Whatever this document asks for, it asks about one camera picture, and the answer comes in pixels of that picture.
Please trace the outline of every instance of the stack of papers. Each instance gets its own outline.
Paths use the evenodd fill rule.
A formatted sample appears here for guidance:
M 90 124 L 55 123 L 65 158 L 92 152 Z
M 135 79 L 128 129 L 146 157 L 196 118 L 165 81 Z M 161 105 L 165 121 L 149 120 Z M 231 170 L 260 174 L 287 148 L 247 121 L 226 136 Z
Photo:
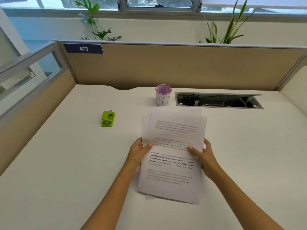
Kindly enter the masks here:
M 207 118 L 201 110 L 155 109 L 142 119 L 143 145 L 153 143 L 141 163 L 138 190 L 199 204 L 203 189 L 201 164 L 187 151 L 202 151 Z

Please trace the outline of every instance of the pen holder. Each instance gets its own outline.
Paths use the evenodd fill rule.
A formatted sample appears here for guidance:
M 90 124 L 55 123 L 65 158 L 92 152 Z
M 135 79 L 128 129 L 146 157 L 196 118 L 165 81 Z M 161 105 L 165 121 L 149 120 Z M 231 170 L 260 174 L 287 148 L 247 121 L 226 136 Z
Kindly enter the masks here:
M 156 87 L 156 104 L 167 106 L 171 97 L 172 88 L 169 85 L 158 85 Z

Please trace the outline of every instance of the hand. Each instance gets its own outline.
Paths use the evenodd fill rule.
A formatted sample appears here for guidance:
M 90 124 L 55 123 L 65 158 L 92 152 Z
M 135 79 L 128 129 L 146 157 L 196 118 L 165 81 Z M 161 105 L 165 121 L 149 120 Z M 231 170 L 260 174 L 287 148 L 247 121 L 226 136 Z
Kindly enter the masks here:
M 188 146 L 188 151 L 200 159 L 205 175 L 213 180 L 218 172 L 223 170 L 213 155 L 211 143 L 207 139 L 204 139 L 204 143 L 206 145 L 206 149 L 203 148 L 202 153 L 192 146 Z
M 130 147 L 125 164 L 135 167 L 135 173 L 140 170 L 140 163 L 146 153 L 152 148 L 153 143 L 147 144 L 143 147 L 142 138 L 138 138 Z

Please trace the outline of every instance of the person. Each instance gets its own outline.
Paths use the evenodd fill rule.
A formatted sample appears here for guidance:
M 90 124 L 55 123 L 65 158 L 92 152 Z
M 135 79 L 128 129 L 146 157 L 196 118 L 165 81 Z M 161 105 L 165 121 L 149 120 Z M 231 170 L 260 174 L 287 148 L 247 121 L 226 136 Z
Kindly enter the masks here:
M 199 152 L 188 146 L 190 154 L 199 158 L 202 170 L 221 191 L 231 210 L 244 230 L 282 230 L 283 228 L 259 208 L 225 173 L 216 161 L 211 143 L 204 139 L 206 149 Z M 124 205 L 133 176 L 140 170 L 142 158 L 153 146 L 143 147 L 142 139 L 137 139 L 130 147 L 127 159 L 110 189 L 97 206 L 81 230 L 114 230 Z

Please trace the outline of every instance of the pink rim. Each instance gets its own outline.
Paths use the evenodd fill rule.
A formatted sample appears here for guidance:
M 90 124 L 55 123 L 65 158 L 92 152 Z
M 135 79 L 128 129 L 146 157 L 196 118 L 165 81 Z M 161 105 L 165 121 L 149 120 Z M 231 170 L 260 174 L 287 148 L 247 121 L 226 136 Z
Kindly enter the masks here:
M 158 85 L 156 87 L 156 92 L 158 94 L 167 95 L 172 92 L 172 88 L 169 85 Z

